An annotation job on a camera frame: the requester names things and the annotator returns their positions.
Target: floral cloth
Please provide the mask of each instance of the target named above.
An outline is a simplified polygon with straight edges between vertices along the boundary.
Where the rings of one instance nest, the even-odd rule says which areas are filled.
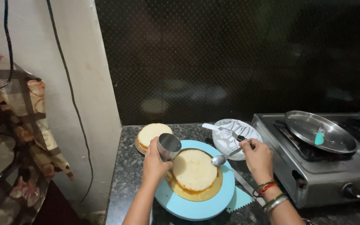
[[[10,62],[0,55],[0,86]],[[0,89],[0,224],[32,223],[55,172],[73,174],[49,129],[45,82],[14,64]]]

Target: steel cup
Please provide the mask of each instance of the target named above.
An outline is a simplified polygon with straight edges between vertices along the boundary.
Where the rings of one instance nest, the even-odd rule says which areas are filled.
[[[169,133],[163,133],[157,140],[157,148],[162,161],[171,161],[177,156],[181,149],[180,140]]]

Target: granite countertop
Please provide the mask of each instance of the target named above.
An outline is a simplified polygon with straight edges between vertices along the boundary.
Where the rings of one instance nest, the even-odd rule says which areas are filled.
[[[196,140],[213,145],[212,132],[197,124],[169,125],[173,133],[180,140]],[[134,140],[143,126],[124,126],[120,137],[116,164],[112,178],[111,193],[106,211],[106,224],[122,224],[127,210],[129,209],[136,192],[141,185],[141,175],[144,156],[134,146]],[[255,186],[255,182],[248,171],[245,161],[231,161],[231,166],[237,170],[244,179]],[[236,186],[245,189],[236,180]],[[153,224],[179,225],[179,224],[249,224],[268,225],[270,224],[267,214],[257,202],[228,213],[223,211],[218,216],[203,221],[190,222],[177,218],[167,212],[154,199],[152,210]],[[299,210],[302,217],[310,219],[319,225],[354,225],[360,224],[360,203],[335,205],[313,209]]]

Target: green bangle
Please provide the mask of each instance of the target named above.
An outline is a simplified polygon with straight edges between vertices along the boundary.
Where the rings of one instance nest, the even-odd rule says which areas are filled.
[[[277,182],[269,181],[269,182],[266,182],[266,183],[263,183],[263,184],[259,185],[257,188],[254,189],[253,196],[257,198],[258,196],[254,195],[254,193],[257,192],[261,187],[264,187],[265,185],[268,185],[268,184],[277,184]]]
[[[276,202],[277,199],[279,199],[283,196],[285,196],[285,194],[281,193],[279,196],[275,197],[274,199],[272,199],[268,203],[266,203],[266,205],[264,205],[263,208],[265,209],[268,205],[272,205],[274,202]]]

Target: white bowl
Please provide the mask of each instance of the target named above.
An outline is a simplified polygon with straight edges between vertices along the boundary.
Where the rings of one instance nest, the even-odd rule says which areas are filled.
[[[238,135],[244,136],[246,139],[254,138],[258,141],[262,141],[260,134],[247,123],[241,120],[223,119],[215,123],[216,126],[224,127],[234,131]],[[230,135],[226,135],[222,132],[212,131],[213,143],[217,150],[222,154],[229,155],[232,151],[235,151],[238,146],[238,141]],[[244,153],[242,151],[237,152],[233,156],[229,157],[231,160],[245,160]]]

